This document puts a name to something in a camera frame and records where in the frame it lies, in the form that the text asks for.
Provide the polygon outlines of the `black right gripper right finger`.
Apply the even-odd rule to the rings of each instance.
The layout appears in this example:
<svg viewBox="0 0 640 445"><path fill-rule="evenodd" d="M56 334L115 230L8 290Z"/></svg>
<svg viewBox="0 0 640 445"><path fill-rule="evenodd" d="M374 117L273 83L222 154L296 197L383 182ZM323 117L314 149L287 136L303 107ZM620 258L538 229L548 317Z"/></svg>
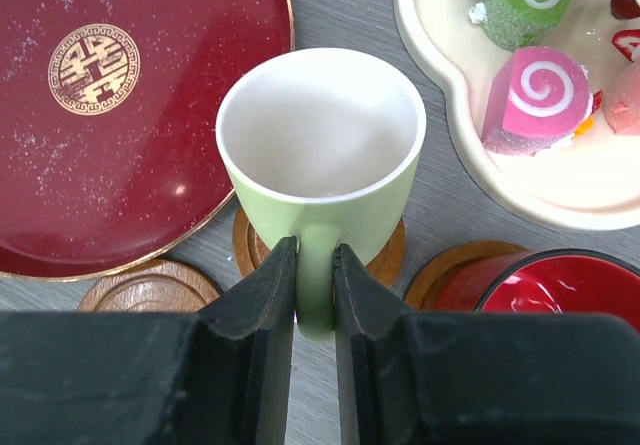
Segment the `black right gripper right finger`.
<svg viewBox="0 0 640 445"><path fill-rule="evenodd" d="M409 307L346 244L333 255L341 441L413 444L415 377L403 320Z"/></svg>

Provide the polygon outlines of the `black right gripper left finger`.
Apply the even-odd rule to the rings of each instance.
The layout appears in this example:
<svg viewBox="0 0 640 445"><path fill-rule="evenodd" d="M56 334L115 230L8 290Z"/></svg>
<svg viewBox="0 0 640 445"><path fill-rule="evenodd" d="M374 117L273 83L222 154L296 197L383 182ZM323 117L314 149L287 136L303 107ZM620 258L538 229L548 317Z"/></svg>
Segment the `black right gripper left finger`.
<svg viewBox="0 0 640 445"><path fill-rule="evenodd" d="M296 266L297 239L283 238L254 272L198 311L213 346L202 382L210 444L284 442Z"/></svg>

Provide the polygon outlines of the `light green ceramic mug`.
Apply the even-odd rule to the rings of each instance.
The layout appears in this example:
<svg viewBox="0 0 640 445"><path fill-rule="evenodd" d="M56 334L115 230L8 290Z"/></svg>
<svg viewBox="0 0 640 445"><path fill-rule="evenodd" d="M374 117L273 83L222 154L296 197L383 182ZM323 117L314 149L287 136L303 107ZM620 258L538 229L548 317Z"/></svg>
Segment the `light green ceramic mug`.
<svg viewBox="0 0 640 445"><path fill-rule="evenodd" d="M405 209L426 135L416 86L398 68L344 48L290 52L227 92L216 143L255 233L297 239L300 332L334 333L332 260L346 244L371 262Z"/></svg>

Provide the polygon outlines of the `red ceramic mug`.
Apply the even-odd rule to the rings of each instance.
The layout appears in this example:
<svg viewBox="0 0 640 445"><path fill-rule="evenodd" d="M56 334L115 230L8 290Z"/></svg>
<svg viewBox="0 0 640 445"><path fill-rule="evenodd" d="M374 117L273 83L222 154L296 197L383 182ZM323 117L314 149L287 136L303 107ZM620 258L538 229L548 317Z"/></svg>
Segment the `red ceramic mug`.
<svg viewBox="0 0 640 445"><path fill-rule="evenodd" d="M639 325L639 269L585 249L484 258L448 278L433 307L476 312L608 313Z"/></svg>

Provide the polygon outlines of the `pink swirl roll cake front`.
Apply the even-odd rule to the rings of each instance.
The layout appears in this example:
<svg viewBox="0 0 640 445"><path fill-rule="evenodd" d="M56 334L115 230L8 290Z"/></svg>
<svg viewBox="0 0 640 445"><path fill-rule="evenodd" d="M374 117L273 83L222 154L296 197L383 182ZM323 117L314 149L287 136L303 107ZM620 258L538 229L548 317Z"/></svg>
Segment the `pink swirl roll cake front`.
<svg viewBox="0 0 640 445"><path fill-rule="evenodd" d="M481 142L501 155L536 155L570 141L592 114L587 68L546 46L518 48L494 77Z"/></svg>

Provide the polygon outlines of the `green swirl roll cake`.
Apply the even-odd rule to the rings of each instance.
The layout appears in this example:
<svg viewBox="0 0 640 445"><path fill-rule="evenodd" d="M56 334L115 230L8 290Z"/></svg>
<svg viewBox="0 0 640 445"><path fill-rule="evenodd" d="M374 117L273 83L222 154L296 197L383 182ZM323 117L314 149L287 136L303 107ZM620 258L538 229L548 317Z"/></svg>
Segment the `green swirl roll cake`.
<svg viewBox="0 0 640 445"><path fill-rule="evenodd" d="M469 19L504 50L537 46L557 27L571 0L479 0Z"/></svg>

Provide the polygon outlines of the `white cake slice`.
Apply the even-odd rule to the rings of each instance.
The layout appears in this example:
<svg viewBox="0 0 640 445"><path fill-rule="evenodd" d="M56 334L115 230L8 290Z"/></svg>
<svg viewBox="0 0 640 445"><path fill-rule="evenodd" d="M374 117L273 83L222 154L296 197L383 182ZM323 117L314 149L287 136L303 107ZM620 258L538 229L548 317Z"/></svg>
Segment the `white cake slice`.
<svg viewBox="0 0 640 445"><path fill-rule="evenodd" d="M611 15L625 24L611 41L631 62L639 61L639 0L610 0Z"/></svg>

